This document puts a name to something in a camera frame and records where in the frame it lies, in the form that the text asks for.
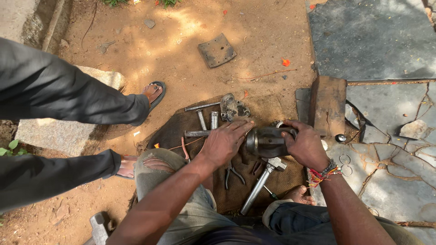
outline foot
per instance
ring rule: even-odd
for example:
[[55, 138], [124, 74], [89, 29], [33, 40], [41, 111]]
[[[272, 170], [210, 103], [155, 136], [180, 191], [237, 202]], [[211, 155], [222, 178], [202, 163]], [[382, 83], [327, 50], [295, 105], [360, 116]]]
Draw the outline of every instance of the foot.
[[133, 174], [133, 164], [138, 160], [138, 157], [134, 156], [121, 156], [121, 165], [117, 174], [133, 178], [135, 175]]
[[157, 99], [157, 97], [159, 97], [159, 95], [162, 94], [162, 87], [158, 86], [156, 84], [150, 84], [147, 85], [143, 90], [142, 90], [142, 94], [147, 96], [148, 101], [150, 102], [150, 104], [155, 101]]
[[303, 185], [296, 186], [292, 188], [286, 195], [283, 197], [285, 199], [292, 199], [296, 203], [307, 204], [316, 206], [316, 202], [313, 200], [311, 196], [303, 196], [306, 193], [307, 188]]

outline dirt ground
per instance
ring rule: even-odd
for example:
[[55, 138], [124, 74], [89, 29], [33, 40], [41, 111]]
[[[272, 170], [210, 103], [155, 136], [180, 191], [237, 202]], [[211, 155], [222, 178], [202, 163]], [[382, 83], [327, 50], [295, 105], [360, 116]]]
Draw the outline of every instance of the dirt ground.
[[[160, 128], [177, 109], [227, 92], [239, 99], [244, 90], [248, 96], [275, 95], [285, 115], [297, 118], [294, 92], [315, 79], [303, 0], [186, 0], [167, 10], [152, 1], [116, 8], [97, 1], [95, 20], [82, 48], [94, 7], [94, 0], [74, 0], [65, 37], [69, 47], [62, 48], [59, 56], [71, 64], [120, 72], [128, 81], [124, 94], [138, 93], [154, 80], [167, 85], [165, 98], [146, 122], [139, 127], [111, 126], [101, 151], [111, 148], [135, 155], [135, 144]], [[153, 19], [156, 26], [149, 29], [145, 19]], [[211, 69], [197, 46], [220, 33], [237, 56]], [[106, 53], [99, 54], [96, 46], [113, 40]], [[281, 57], [290, 60], [289, 67], [281, 65]], [[298, 70], [253, 80], [235, 78], [291, 68]], [[3, 215], [0, 244], [81, 245], [91, 236], [89, 218], [105, 210], [121, 221], [134, 189], [134, 181], [111, 177], [8, 212]]]

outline blue jeans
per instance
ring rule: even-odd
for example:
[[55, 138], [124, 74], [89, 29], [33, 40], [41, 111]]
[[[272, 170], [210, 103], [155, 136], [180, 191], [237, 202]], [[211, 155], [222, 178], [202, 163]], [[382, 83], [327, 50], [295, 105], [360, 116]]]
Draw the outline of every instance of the blue jeans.
[[[158, 170], [144, 164], [143, 161], [148, 158], [160, 159], [172, 170]], [[138, 200], [185, 164], [184, 158], [166, 149], [144, 152], [135, 164]], [[376, 219], [398, 245], [422, 244], [418, 238], [392, 221], [381, 217]], [[276, 239], [283, 244], [336, 244], [326, 207], [299, 204], [291, 199], [279, 200], [269, 205], [262, 221], [276, 233]], [[224, 226], [237, 224], [216, 212], [212, 193], [200, 185], [160, 238], [158, 245], [193, 244], [207, 232]]]

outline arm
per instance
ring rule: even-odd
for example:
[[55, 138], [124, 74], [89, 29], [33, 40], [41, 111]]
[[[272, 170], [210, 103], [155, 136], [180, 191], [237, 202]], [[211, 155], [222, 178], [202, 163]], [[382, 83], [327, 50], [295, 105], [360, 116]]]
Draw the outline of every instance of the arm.
[[[295, 160], [318, 173], [328, 167], [330, 159], [322, 147], [319, 133], [296, 120], [285, 120], [284, 123], [299, 130], [295, 140], [288, 133], [282, 134], [288, 152]], [[395, 244], [341, 175], [331, 175], [329, 180], [322, 181], [320, 187], [338, 244]]]
[[149, 192], [106, 244], [156, 244], [200, 183], [238, 152], [253, 124], [240, 120], [212, 130], [194, 160]]

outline hammer head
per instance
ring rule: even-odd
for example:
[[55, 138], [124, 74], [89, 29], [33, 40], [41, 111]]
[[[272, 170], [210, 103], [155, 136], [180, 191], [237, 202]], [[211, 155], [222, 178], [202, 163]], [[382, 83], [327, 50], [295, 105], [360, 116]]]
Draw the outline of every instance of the hammer head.
[[285, 163], [284, 161], [282, 161], [280, 158], [278, 157], [274, 157], [274, 158], [262, 158], [264, 161], [268, 162], [269, 164], [273, 165], [278, 171], [285, 171], [286, 167], [288, 166], [287, 163]]

